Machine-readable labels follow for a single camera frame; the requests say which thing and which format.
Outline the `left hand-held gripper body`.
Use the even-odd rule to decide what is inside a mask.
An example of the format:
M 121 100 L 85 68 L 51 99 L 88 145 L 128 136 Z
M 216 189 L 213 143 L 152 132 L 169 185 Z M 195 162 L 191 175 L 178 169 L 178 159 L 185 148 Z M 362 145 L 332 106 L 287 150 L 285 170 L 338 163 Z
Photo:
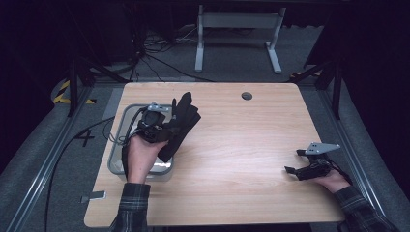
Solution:
M 157 103 L 149 104 L 142 113 L 137 123 L 137 134 L 149 143 L 157 143 L 168 140 L 171 137 L 170 130 L 163 127 L 163 121 L 170 112 L 170 107 Z

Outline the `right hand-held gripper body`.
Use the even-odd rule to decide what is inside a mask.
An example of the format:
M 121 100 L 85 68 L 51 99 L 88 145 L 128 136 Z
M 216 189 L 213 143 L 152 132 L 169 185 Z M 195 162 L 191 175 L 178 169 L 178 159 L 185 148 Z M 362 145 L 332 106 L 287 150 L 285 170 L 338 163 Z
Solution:
M 296 175 L 299 180 L 309 180 L 317 177 L 326 176 L 332 169 L 333 165 L 327 156 L 328 152 L 339 149 L 338 144 L 311 142 L 305 149 L 309 155 L 306 157 L 309 165 L 301 169 L 301 173 Z

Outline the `black cloth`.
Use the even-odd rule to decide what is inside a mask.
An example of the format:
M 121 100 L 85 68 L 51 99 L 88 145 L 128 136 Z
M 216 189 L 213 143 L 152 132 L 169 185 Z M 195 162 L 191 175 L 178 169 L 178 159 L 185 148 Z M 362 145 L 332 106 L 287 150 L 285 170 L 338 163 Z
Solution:
M 177 101 L 176 120 L 171 119 L 163 125 L 166 130 L 171 132 L 168 143 L 158 154 L 158 158 L 163 162 L 168 162 L 175 155 L 187 134 L 201 119 L 198 108 L 191 103 L 191 92 L 187 92 Z

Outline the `person's right hand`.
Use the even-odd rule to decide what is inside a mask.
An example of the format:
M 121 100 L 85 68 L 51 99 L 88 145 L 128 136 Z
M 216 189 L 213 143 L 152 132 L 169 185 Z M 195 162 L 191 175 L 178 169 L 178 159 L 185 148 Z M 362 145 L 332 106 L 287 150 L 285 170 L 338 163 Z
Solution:
M 331 170 L 324 177 L 317 177 L 313 182 L 323 186 L 331 193 L 336 193 L 339 190 L 350 187 L 351 184 L 337 171 Z

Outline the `person's left hand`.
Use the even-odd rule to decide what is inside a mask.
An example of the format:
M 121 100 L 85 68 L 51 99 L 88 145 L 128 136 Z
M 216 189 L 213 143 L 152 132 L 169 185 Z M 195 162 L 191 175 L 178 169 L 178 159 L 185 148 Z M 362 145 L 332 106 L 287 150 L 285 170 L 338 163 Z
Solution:
M 140 136 L 131 138 L 128 151 L 128 182 L 144 184 L 147 175 L 153 167 L 159 151 L 167 144 L 167 141 L 149 143 Z

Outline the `black metal stand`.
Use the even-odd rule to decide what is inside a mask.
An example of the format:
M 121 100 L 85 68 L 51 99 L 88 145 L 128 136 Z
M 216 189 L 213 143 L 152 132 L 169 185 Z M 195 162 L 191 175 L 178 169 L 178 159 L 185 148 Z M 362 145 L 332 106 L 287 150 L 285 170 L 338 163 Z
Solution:
M 290 78 L 287 80 L 287 83 L 298 83 L 316 73 L 319 73 L 319 77 L 315 82 L 315 88 L 317 90 L 326 90 L 331 83 L 334 84 L 331 107 L 336 119 L 339 120 L 339 102 L 342 82 L 342 75 L 340 71 L 341 68 L 339 61 L 327 61 L 320 65 L 316 65 L 307 71 L 292 73 Z
M 105 76 L 113 79 L 118 83 L 129 83 L 128 80 L 117 73 L 110 71 L 102 65 L 99 65 L 84 57 L 76 57 L 70 64 L 69 87 L 70 87 L 70 111 L 68 116 L 72 117 L 78 107 L 78 84 L 80 80 L 85 87 L 92 87 L 96 81 L 95 75 L 90 69 L 95 69 Z

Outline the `yellow black hazard tape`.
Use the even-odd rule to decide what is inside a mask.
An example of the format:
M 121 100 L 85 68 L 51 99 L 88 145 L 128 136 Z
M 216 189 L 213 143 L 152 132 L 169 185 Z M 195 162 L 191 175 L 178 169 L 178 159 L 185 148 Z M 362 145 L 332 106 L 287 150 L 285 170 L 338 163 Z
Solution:
M 53 103 L 71 103 L 70 98 L 65 98 L 64 95 L 66 91 L 68 90 L 70 86 L 70 81 L 66 80 L 63 82 L 63 84 L 60 86 L 59 91 L 57 92 L 55 98 L 53 99 Z M 96 99 L 88 99 L 86 100 L 87 104 L 95 104 L 97 103 Z

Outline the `aluminium floor rail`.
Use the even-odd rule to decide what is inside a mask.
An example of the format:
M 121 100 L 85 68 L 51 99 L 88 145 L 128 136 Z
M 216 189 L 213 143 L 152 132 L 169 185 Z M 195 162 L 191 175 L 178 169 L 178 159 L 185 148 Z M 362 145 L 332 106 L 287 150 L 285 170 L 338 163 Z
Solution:
M 349 168 L 352 172 L 353 179 L 355 180 L 361 194 L 369 201 L 372 207 L 383 216 L 385 212 L 380 204 L 378 197 L 375 194 L 375 190 L 369 181 L 357 154 L 347 136 L 346 131 L 340 120 L 336 118 L 332 109 L 332 101 L 326 91 L 318 91 L 319 99 L 321 100 L 327 116 L 330 118 L 331 124 L 337 132 L 337 136 L 340 140 L 341 149 L 343 150 Z
M 92 92 L 91 87 L 83 87 L 77 95 L 78 103 L 72 113 L 63 117 L 63 124 L 58 129 L 58 133 L 51 138 L 52 145 L 46 153 L 38 172 L 31 179 L 30 187 L 25 192 L 18 209 L 15 211 L 11 222 L 5 232 L 21 232 L 26 220 L 31 214 L 34 206 L 40 198 L 44 187 L 47 185 L 52 172 L 55 170 L 58 160 L 63 154 L 63 147 L 68 144 L 68 136 L 73 124 L 83 105 L 87 102 Z

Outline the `small grey metal bracket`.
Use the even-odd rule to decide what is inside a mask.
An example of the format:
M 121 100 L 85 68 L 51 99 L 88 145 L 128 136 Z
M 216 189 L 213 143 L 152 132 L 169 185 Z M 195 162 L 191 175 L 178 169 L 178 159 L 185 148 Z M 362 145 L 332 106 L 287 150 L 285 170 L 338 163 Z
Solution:
M 105 199 L 105 197 L 106 197 L 106 192 L 104 190 L 93 191 L 87 195 L 81 196 L 79 202 L 81 204 L 84 204 L 92 200 Z

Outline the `white metal desk frame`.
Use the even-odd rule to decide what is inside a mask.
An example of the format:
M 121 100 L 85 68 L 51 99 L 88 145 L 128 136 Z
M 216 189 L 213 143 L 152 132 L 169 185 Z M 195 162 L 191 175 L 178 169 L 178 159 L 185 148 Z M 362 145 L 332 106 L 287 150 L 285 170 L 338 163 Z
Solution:
M 197 17 L 197 49 L 194 70 L 201 73 L 204 59 L 204 29 L 205 28 L 245 28 L 271 29 L 273 37 L 265 42 L 265 46 L 274 69 L 274 73 L 281 73 L 276 53 L 276 44 L 286 9 L 280 8 L 275 13 L 234 13 L 234 12 L 206 12 L 204 6 L 198 8 Z

